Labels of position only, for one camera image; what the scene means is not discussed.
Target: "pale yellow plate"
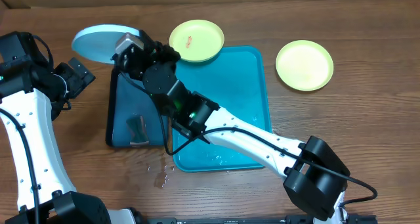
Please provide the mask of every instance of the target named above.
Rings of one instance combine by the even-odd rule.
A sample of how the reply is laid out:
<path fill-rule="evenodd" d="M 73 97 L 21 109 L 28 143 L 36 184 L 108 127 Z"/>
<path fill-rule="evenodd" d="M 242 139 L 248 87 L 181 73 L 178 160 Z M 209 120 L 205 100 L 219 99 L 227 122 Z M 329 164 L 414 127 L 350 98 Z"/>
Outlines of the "pale yellow plate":
<path fill-rule="evenodd" d="M 288 43 L 277 55 L 276 69 L 288 86 L 312 91 L 325 86 L 333 76 L 333 59 L 321 45 L 307 40 Z"/>
<path fill-rule="evenodd" d="M 223 47 L 222 30 L 207 20 L 190 20 L 178 25 L 169 37 L 169 45 L 189 62 L 213 58 Z"/>

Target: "wooden table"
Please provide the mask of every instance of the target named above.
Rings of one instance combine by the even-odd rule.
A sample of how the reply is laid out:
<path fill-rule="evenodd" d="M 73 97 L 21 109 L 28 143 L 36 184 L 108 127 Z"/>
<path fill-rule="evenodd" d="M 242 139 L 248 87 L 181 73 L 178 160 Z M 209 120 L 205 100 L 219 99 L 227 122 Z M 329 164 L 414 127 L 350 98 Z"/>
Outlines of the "wooden table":
<path fill-rule="evenodd" d="M 154 5 L 4 12 L 0 34 L 41 36 L 56 62 L 67 62 L 74 35 L 95 24 L 142 28 L 167 42 L 178 24 L 202 18 L 223 30 L 226 46 L 252 45 L 264 59 L 272 127 L 285 137 L 327 141 L 352 175 L 379 191 L 348 206 L 381 223 L 420 219 L 420 0 L 294 1 L 220 5 Z M 286 43 L 309 39 L 333 57 L 322 90 L 298 93 L 277 76 Z M 113 150 L 105 145 L 112 67 L 79 57 L 96 80 L 53 122 L 68 175 L 79 192 L 109 209 L 133 206 L 149 217 L 281 217 L 300 213 L 267 169 L 184 173 L 163 149 Z M 17 214 L 14 164 L 0 132 L 0 220 Z M 160 189 L 159 176 L 167 173 Z M 347 198 L 369 192 L 350 185 Z"/>

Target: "red stain on plate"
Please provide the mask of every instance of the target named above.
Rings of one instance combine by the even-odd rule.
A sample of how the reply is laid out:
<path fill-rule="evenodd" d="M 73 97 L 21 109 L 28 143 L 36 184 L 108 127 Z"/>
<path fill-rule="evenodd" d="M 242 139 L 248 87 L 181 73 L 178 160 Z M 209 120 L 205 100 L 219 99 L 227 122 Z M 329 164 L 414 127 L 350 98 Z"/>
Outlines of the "red stain on plate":
<path fill-rule="evenodd" d="M 190 36 L 188 37 L 188 41 L 186 42 L 185 48 L 190 48 L 191 42 L 192 42 L 192 37 Z"/>

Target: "wood grain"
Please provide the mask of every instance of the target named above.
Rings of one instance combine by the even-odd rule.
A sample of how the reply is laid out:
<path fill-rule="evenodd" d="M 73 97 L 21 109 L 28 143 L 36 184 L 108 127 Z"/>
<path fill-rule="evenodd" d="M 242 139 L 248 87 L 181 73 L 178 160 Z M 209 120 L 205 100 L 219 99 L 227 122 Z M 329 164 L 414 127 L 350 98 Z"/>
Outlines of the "wood grain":
<path fill-rule="evenodd" d="M 223 5 L 154 5 L 89 9 L 7 10 L 0 34 L 41 36 L 56 62 L 76 54 L 74 35 L 94 24 L 124 24 L 167 42 L 181 22 L 218 24 L 226 46 L 252 45 L 264 59 L 272 126 L 283 136 L 326 140 L 352 175 L 379 191 L 350 212 L 376 214 L 381 223 L 420 219 L 420 1 L 294 1 Z M 276 74 L 286 43 L 309 39 L 333 57 L 332 80 L 299 93 Z M 53 122 L 68 175 L 79 192 L 110 209 L 133 206 L 150 217 L 280 217 L 300 213 L 282 182 L 267 169 L 184 173 L 163 149 L 112 150 L 105 145 L 111 66 L 79 58 L 96 81 Z M 0 137 L 0 220 L 17 213 L 14 164 L 5 130 Z M 167 166 L 167 184 L 156 177 Z M 350 185 L 347 198 L 369 194 Z"/>

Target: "turquoise tray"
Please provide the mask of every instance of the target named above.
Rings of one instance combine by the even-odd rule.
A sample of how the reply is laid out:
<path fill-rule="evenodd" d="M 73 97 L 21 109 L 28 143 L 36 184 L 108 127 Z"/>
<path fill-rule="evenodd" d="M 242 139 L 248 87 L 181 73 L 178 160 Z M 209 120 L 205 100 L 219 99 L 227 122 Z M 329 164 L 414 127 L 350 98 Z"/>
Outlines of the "turquoise tray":
<path fill-rule="evenodd" d="M 271 132 L 263 58 L 250 46 L 224 47 L 207 62 L 179 61 L 176 75 L 187 89 L 197 91 L 241 120 Z M 173 146 L 187 141 L 173 130 Z M 174 156 L 182 171 L 218 171 L 263 166 L 221 146 L 194 141 Z"/>

